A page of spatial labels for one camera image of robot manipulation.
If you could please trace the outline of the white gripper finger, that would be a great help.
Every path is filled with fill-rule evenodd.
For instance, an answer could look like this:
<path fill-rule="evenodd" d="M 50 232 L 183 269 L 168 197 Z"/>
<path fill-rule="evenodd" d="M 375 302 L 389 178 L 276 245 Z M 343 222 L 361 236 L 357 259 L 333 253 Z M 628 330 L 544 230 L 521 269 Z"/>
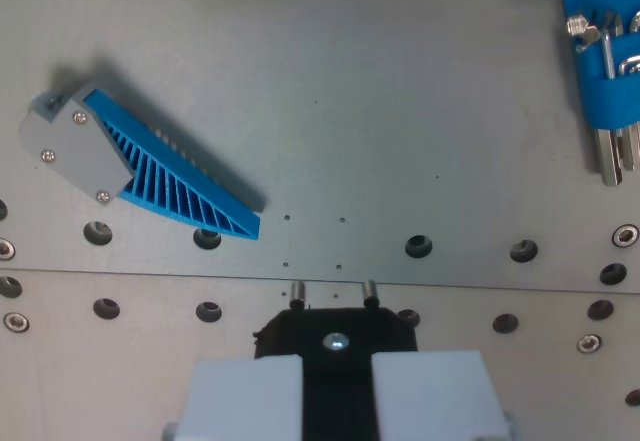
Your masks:
<path fill-rule="evenodd" d="M 382 440 L 508 440 L 510 427 L 481 353 L 372 356 Z"/>
<path fill-rule="evenodd" d="M 297 355 L 196 366 L 179 440 L 301 440 L 303 361 Z"/>

